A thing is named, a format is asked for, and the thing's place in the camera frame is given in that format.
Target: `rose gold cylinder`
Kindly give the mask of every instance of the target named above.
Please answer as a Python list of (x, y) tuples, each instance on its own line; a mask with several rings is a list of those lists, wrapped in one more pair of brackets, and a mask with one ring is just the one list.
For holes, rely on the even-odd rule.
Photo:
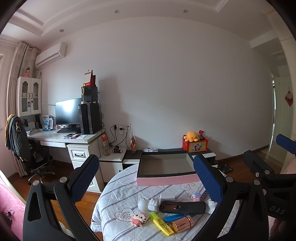
[(194, 224), (193, 219), (191, 216), (187, 215), (185, 217), (182, 217), (180, 219), (177, 219), (172, 222), (172, 230), (175, 233), (182, 232), (190, 227), (192, 227)]

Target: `computer monitor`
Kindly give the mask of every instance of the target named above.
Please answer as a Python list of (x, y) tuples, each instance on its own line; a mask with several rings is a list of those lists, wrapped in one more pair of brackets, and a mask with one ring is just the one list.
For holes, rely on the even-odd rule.
[(79, 124), (78, 105), (81, 104), (81, 98), (65, 100), (56, 103), (56, 124), (74, 125)]

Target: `pink blanket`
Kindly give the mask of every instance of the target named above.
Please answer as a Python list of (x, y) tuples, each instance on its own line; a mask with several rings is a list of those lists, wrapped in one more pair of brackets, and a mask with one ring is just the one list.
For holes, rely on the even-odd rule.
[(0, 212), (7, 212), (8, 209), (15, 211), (11, 217), (11, 230), (22, 241), (22, 224), (24, 221), (25, 204), (14, 195), (0, 177)]

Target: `keyboard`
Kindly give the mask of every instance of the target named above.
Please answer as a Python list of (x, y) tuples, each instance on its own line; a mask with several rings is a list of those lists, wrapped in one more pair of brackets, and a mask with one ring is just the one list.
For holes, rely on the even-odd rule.
[(71, 127), (61, 128), (57, 133), (68, 133), (68, 132), (76, 132), (77, 129)]

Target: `red box with cartoon print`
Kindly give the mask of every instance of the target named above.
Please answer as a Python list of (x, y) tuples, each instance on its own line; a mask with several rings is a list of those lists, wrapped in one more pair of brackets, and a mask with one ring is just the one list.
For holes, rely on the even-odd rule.
[(183, 144), (182, 148), (183, 150), (186, 150), (188, 152), (199, 152), (199, 151), (207, 151), (207, 143), (208, 139), (203, 139), (201, 141), (193, 141), (193, 142), (187, 142), (182, 138)]

